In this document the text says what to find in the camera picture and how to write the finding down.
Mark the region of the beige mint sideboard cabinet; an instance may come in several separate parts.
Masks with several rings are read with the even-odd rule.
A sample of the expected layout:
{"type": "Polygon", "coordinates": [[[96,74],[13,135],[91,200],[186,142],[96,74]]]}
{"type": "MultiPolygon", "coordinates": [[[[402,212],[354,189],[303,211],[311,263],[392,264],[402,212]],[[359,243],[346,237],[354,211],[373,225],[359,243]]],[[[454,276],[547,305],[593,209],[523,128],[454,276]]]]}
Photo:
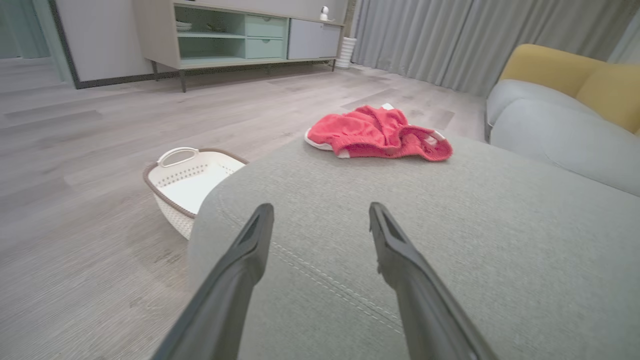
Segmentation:
{"type": "Polygon", "coordinates": [[[327,0],[132,0],[141,54],[177,71],[182,91],[190,71],[285,63],[332,63],[345,26],[320,20],[327,0]],[[176,21],[192,23],[178,32],[176,21]]]}

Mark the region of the yellow sofa back cushion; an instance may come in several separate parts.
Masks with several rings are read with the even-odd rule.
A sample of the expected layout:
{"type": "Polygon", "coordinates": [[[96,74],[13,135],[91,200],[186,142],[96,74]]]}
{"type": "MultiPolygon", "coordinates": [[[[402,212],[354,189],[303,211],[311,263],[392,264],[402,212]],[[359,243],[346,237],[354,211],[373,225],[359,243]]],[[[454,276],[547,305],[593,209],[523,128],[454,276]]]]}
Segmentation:
{"type": "Polygon", "coordinates": [[[521,44],[509,56],[498,80],[516,80],[561,92],[572,98],[605,61],[535,44],[521,44]]]}
{"type": "Polygon", "coordinates": [[[604,64],[586,79],[576,99],[640,137],[640,64],[604,64]]]}

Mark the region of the grey sofa seat cushion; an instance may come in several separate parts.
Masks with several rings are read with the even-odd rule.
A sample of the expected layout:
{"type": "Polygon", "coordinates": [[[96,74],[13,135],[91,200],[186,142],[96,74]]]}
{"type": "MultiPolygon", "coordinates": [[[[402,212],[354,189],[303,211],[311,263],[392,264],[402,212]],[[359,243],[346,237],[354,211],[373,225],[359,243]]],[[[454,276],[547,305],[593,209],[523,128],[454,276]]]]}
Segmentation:
{"type": "Polygon", "coordinates": [[[505,79],[499,80],[487,96],[487,125],[493,127],[500,114],[509,105],[519,100],[540,101],[545,104],[559,105],[590,116],[599,116],[596,111],[590,109],[587,105],[556,89],[523,80],[505,79]]]}
{"type": "Polygon", "coordinates": [[[640,137],[594,114],[519,99],[498,116],[489,141],[640,198],[640,137]]]}

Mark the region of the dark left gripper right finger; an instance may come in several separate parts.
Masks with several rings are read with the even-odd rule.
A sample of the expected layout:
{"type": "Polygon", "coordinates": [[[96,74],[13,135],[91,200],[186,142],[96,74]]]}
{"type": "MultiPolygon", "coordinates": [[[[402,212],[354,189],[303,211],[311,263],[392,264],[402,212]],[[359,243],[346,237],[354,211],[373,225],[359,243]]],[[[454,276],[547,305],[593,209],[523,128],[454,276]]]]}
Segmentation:
{"type": "Polygon", "coordinates": [[[378,272],[396,293],[410,360],[499,360],[390,211],[369,207],[378,272]]]}

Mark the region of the grey fabric sofa ottoman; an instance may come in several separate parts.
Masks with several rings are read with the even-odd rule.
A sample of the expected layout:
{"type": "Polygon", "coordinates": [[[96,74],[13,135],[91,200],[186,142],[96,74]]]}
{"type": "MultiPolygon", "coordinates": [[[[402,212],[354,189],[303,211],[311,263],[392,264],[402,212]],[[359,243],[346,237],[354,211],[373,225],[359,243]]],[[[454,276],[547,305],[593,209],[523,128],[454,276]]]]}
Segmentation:
{"type": "Polygon", "coordinates": [[[409,360],[378,273],[386,206],[501,360],[640,360],[640,197],[482,142],[445,162],[341,159],[295,140],[220,182],[188,242],[198,289],[274,207],[240,360],[409,360]]]}

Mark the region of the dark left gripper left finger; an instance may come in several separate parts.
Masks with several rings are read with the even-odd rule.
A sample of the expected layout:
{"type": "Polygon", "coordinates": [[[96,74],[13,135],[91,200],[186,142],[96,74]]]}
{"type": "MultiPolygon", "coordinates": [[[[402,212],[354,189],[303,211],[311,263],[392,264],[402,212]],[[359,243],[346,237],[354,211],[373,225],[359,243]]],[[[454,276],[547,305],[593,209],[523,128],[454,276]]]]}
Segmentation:
{"type": "Polygon", "coordinates": [[[250,299],[265,274],[274,219],[270,203],[254,210],[151,360],[238,360],[250,299]]]}

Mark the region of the red textured garment white trim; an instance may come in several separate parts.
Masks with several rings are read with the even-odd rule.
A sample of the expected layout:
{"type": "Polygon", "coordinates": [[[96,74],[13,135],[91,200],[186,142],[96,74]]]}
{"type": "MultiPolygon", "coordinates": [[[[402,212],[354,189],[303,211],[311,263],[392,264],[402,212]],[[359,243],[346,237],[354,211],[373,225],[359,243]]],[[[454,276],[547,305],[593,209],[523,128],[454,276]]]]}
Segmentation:
{"type": "Polygon", "coordinates": [[[363,105],[343,114],[328,114],[306,130],[304,141],[313,148],[331,151],[338,158],[419,157],[444,162],[454,150],[436,130],[409,124],[390,104],[363,105]]]}

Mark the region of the grey pleated curtain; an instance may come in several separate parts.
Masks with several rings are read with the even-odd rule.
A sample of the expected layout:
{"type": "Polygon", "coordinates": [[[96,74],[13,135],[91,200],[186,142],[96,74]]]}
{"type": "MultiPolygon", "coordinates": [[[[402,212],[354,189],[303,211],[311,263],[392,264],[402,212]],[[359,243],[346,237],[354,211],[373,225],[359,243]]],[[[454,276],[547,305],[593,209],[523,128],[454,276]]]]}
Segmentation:
{"type": "Polygon", "coordinates": [[[640,0],[363,0],[352,62],[486,96],[513,50],[610,57],[640,0]]]}

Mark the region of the white ribbed floor vase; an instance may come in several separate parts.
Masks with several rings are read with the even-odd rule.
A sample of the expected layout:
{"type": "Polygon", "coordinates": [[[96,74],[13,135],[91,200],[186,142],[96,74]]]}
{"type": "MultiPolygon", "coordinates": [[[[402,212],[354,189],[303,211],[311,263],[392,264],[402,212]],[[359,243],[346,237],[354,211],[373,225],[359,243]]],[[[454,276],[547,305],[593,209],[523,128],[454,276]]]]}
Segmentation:
{"type": "Polygon", "coordinates": [[[334,68],[349,69],[351,66],[352,55],[354,54],[356,38],[343,37],[342,45],[336,60],[334,60],[334,68]]]}

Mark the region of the white perforated laundry basket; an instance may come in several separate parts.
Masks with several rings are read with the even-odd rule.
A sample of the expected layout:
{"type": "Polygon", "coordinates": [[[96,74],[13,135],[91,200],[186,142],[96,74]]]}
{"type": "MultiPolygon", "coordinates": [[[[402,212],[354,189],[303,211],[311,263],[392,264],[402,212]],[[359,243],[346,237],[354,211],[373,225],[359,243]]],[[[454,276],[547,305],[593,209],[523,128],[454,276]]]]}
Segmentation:
{"type": "Polygon", "coordinates": [[[167,221],[186,240],[206,196],[249,162],[226,150],[181,146],[161,155],[142,180],[167,221]]]}

